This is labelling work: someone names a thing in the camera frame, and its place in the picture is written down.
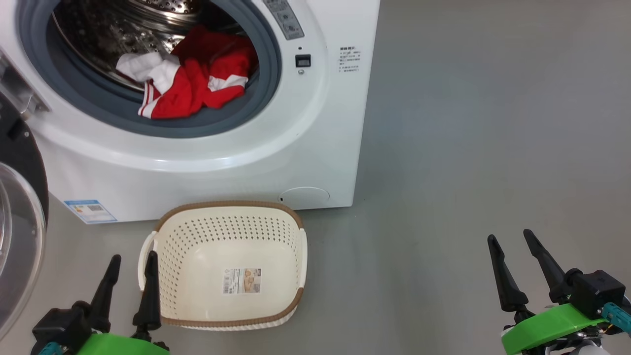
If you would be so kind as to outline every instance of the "laundry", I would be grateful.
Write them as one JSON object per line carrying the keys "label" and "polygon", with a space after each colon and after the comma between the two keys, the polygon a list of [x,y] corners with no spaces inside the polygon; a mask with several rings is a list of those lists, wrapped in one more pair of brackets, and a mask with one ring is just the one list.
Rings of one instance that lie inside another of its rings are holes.
{"label": "laundry", "polygon": [[189,117],[204,106],[220,109],[242,96],[257,66],[248,38],[209,32],[200,25],[170,55],[123,54],[116,69],[144,82],[140,116],[173,119]]}

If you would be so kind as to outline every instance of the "washing machine door opening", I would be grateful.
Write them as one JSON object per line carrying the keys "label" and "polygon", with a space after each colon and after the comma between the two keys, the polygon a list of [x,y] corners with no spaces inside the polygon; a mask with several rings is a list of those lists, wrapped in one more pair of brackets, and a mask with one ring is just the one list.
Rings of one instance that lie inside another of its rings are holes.
{"label": "washing machine door opening", "polygon": [[[252,42],[258,65],[245,94],[187,118],[139,116],[144,85],[116,72],[118,57],[168,54],[198,25]],[[276,37],[250,0],[24,0],[18,30],[29,60],[64,100],[101,122],[142,135],[195,138],[229,131],[255,118],[280,80]]]}

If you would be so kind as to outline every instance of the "blue sticker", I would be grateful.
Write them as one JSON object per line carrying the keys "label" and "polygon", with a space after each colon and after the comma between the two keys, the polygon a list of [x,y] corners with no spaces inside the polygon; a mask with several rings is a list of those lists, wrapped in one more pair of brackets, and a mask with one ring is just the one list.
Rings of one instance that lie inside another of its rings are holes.
{"label": "blue sticker", "polygon": [[96,200],[64,201],[64,203],[85,223],[117,222],[116,218]]}

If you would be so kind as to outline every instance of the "teal connector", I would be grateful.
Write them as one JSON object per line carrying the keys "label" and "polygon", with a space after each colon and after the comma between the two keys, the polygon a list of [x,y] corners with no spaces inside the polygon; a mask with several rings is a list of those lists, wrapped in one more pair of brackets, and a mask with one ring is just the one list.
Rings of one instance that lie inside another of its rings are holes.
{"label": "teal connector", "polygon": [[631,336],[631,315],[614,303],[606,303],[603,307],[603,318],[611,324],[622,329],[623,332]]}
{"label": "teal connector", "polygon": [[50,342],[40,351],[39,355],[63,355],[64,351],[61,349],[61,345],[56,342]]}

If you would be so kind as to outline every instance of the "washing machine door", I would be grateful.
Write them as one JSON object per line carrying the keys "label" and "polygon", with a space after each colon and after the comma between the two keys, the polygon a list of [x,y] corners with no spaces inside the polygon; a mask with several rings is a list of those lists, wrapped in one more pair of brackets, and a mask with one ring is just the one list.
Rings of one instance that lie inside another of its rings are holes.
{"label": "washing machine door", "polygon": [[[0,92],[6,92],[0,71]],[[0,95],[0,339],[31,295],[48,216],[44,163],[20,113]]]}

